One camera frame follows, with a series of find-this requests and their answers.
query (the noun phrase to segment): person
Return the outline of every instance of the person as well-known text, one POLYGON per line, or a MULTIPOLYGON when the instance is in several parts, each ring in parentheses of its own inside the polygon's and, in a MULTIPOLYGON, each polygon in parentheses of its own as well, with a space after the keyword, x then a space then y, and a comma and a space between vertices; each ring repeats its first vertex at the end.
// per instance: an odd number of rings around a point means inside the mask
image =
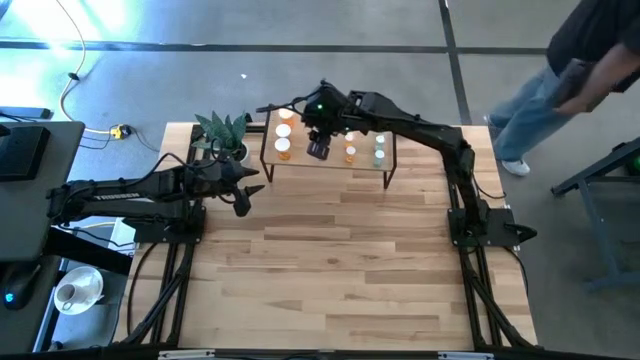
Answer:
POLYGON ((523 156, 609 92, 640 77, 640 1, 582 0, 547 48, 548 65, 484 119, 498 131, 496 159, 515 175, 530 168, 523 156), (578 95, 553 108, 547 102, 572 59, 595 63, 578 95))

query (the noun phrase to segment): black shirt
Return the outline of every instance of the black shirt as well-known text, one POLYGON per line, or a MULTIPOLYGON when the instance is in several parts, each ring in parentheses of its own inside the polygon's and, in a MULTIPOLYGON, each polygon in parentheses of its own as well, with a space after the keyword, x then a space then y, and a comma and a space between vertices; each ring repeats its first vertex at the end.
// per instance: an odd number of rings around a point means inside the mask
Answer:
MULTIPOLYGON (((582 0, 547 48, 549 65, 560 75, 572 58, 597 62, 618 43, 640 55, 640 0, 582 0)), ((623 92, 640 71, 614 89, 623 92)))

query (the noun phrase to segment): green plant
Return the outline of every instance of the green plant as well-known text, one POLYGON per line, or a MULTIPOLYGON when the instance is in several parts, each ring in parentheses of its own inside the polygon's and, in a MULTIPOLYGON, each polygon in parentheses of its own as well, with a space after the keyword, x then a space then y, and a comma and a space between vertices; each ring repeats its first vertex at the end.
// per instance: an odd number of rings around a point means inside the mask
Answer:
POLYGON ((229 115, 222 121, 215 111, 211 114, 211 120, 204 116, 196 114, 196 119, 202 126, 202 129, 207 134, 207 140, 210 141, 196 141, 191 146, 200 149, 210 149, 211 141, 214 138, 218 138, 214 144, 215 150, 218 147, 229 151, 232 155, 237 156, 242 151, 242 138, 247 130, 247 115, 243 113, 238 116, 233 122, 229 115))

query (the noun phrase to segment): yellow cable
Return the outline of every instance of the yellow cable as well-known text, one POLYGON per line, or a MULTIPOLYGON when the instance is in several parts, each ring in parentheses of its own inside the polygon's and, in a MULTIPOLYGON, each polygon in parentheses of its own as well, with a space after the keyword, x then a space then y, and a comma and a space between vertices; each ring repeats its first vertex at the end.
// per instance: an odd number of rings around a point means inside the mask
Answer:
POLYGON ((116 224, 115 221, 109 221, 109 222, 103 222, 103 223, 97 223, 97 224, 91 224, 91 225, 83 226, 82 229, 92 229, 92 228, 96 228, 96 227, 113 226, 115 224, 116 224))
MULTIPOLYGON (((69 20, 73 24, 73 27, 76 28, 76 32, 78 33, 78 37, 80 37, 80 43, 82 44, 82 60, 80 60, 80 63, 78 64, 78 67, 76 67, 76 71, 74 72, 74 74, 77 75, 80 72, 80 69, 82 68, 82 65, 84 65, 84 60, 85 60, 85 58, 87 56, 87 48, 86 48, 86 46, 84 44, 84 37, 82 37, 82 32, 80 32, 80 28, 78 27, 76 22, 71 17, 71 14, 69 14, 67 9, 62 5, 60 0, 56 0, 56 2, 58 3, 58 5, 62 9, 62 11, 64 11, 64 13, 67 15, 67 17, 69 18, 69 20)), ((69 87, 71 86, 72 82, 73 82, 73 79, 69 78, 69 81, 67 82, 67 85, 64 87, 64 90, 62 90, 62 94, 60 94, 60 101, 59 101, 60 110, 62 110, 62 113, 64 114, 64 116, 66 116, 67 120, 69 120, 69 121, 75 121, 75 120, 73 120, 73 118, 71 118, 71 116, 67 113, 67 110, 65 110, 65 108, 64 108, 64 99, 67 97, 67 95, 69 93, 69 87)), ((91 128, 85 128, 84 131, 87 131, 87 132, 90 132, 90 133, 94 133, 94 134, 107 134, 107 135, 110 134, 109 130, 96 130, 96 129, 91 129, 91 128)))

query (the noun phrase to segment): white bottle cap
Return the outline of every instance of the white bottle cap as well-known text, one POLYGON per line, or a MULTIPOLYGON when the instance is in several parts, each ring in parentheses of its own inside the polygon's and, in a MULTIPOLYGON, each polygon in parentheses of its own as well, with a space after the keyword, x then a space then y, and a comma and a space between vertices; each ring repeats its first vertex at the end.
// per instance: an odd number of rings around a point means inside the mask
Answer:
POLYGON ((282 108, 278 110, 278 115, 280 115, 281 119, 289 119, 290 117, 293 116, 293 111, 282 108))
POLYGON ((276 126, 276 135, 278 135, 278 137, 287 137, 291 135, 291 126, 287 124, 280 124, 276 126))
POLYGON ((280 138, 276 140, 276 150, 279 152, 287 151, 291 147, 291 142, 287 138, 280 138))

